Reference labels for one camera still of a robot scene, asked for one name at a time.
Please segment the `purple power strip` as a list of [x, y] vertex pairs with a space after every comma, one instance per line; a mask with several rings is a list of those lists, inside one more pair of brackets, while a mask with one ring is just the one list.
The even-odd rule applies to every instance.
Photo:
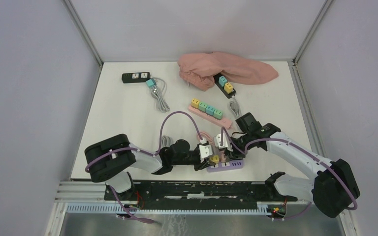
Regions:
[[207, 167], [207, 172], [214, 173], [214, 172], [223, 172], [223, 171], [229, 171], [229, 170], [236, 170], [236, 169], [242, 169], [244, 166], [243, 160], [233, 160], [229, 162], [219, 162], [216, 165]]

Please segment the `teal plug adapter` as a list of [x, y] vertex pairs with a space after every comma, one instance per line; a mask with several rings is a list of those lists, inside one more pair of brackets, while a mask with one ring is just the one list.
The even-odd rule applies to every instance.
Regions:
[[153, 78], [150, 78], [146, 81], [146, 85], [148, 86], [148, 88], [150, 89], [156, 89], [157, 88], [157, 83], [155, 81], [155, 79]]

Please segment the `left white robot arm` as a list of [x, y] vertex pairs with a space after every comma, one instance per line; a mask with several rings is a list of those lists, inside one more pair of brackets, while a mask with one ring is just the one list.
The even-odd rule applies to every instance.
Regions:
[[127, 135], [119, 134], [87, 147], [84, 154], [85, 171], [91, 181], [103, 182], [108, 191], [116, 193], [121, 200], [129, 200], [136, 189], [131, 174], [126, 171], [128, 167], [153, 175], [164, 175], [181, 165], [192, 165], [198, 171], [213, 164], [214, 151], [205, 138], [193, 150], [186, 140], [180, 139], [155, 154], [132, 144]]

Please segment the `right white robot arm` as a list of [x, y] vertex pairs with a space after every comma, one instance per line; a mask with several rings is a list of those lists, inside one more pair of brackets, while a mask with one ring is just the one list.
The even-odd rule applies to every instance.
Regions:
[[326, 216], [337, 217], [344, 210], [357, 210], [361, 193], [350, 165], [314, 153], [288, 137], [272, 123], [260, 124], [251, 113], [236, 119], [242, 135], [233, 138], [225, 128], [216, 136], [217, 147], [227, 157], [243, 159], [252, 148], [261, 148], [305, 175], [293, 177], [276, 172], [265, 181], [265, 196], [276, 201], [282, 196], [308, 201]]

